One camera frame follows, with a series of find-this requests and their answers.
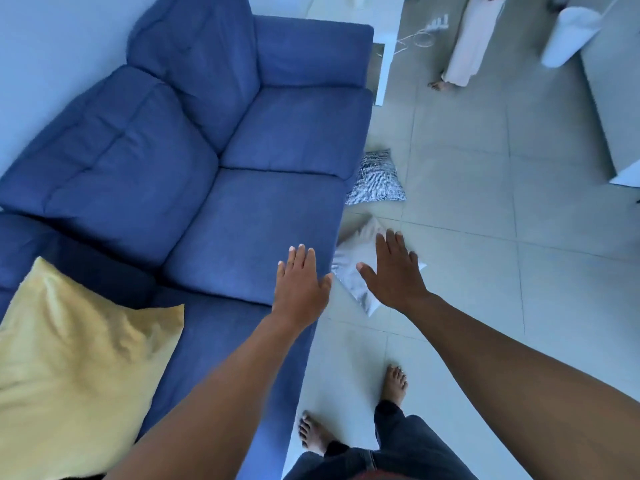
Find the leg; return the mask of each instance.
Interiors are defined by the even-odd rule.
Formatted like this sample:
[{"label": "leg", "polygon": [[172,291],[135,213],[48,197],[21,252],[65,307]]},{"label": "leg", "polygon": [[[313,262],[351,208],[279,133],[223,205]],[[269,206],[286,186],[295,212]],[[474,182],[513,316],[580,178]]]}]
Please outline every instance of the leg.
[{"label": "leg", "polygon": [[304,478],[306,473],[320,466],[322,462],[323,458],[318,455],[318,453],[305,451],[300,455],[289,473],[284,476],[283,480],[299,480],[300,478]]},{"label": "leg", "polygon": [[374,413],[376,438],[381,452],[400,453],[452,473],[460,480],[476,477],[440,437],[418,416],[404,416],[400,405],[408,382],[399,367],[387,368],[380,403]]},{"label": "leg", "polygon": [[385,100],[385,92],[387,91],[387,81],[389,79],[389,70],[391,69],[391,61],[394,59],[396,51],[396,41],[386,43],[382,52],[382,67],[380,67],[380,79],[378,81],[378,92],[376,94],[376,106],[382,106]]},{"label": "leg", "polygon": [[400,405],[406,395],[407,387],[409,382],[402,369],[389,365],[384,384],[382,384],[380,403],[373,414],[380,450],[392,448],[394,432],[405,419]]},{"label": "leg", "polygon": [[325,458],[340,455],[349,449],[347,445],[340,443],[322,423],[311,418],[307,412],[304,412],[300,418],[298,436],[304,448]]}]

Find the dark jeans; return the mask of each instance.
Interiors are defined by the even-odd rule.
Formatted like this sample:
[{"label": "dark jeans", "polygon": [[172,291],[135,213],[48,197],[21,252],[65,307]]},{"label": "dark jeans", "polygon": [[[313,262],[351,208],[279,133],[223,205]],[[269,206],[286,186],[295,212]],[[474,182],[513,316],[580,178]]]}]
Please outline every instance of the dark jeans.
[{"label": "dark jeans", "polygon": [[368,470],[415,480],[477,480],[420,417],[405,417],[394,403],[380,401],[373,421],[380,450],[333,441],[324,457],[310,451],[300,455],[284,480],[348,480]]}]

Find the white wall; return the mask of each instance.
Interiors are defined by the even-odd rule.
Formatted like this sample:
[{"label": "white wall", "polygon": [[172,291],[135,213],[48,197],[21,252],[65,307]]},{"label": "white wall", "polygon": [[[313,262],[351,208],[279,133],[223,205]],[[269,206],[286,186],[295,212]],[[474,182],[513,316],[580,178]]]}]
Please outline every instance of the white wall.
[{"label": "white wall", "polygon": [[313,0],[249,0],[256,15],[292,16],[303,18]]},{"label": "white wall", "polygon": [[[125,62],[127,36],[155,0],[0,0],[0,175],[73,97]],[[250,0],[304,16],[312,0]]]}]

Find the blue sofa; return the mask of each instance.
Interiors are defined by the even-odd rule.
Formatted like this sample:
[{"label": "blue sofa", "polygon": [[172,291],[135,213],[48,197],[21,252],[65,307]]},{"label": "blue sofa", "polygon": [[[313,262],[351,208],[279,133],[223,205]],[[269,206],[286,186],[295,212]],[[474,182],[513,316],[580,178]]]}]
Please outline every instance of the blue sofa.
[{"label": "blue sofa", "polygon": [[[186,304],[143,435],[269,313],[290,245],[327,273],[369,126],[373,31],[158,0],[127,64],[0,178],[0,316],[43,256],[132,308]],[[279,479],[314,327],[288,355],[238,478]]]}]

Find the white cabinet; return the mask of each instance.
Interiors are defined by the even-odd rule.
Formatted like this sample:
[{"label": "white cabinet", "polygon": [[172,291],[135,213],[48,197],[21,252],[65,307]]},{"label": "white cabinet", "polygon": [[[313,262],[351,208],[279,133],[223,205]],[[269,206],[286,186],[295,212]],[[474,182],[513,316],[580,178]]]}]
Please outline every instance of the white cabinet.
[{"label": "white cabinet", "polygon": [[605,16],[582,49],[584,71],[618,174],[611,182],[640,187],[640,0],[597,1],[590,7]]}]

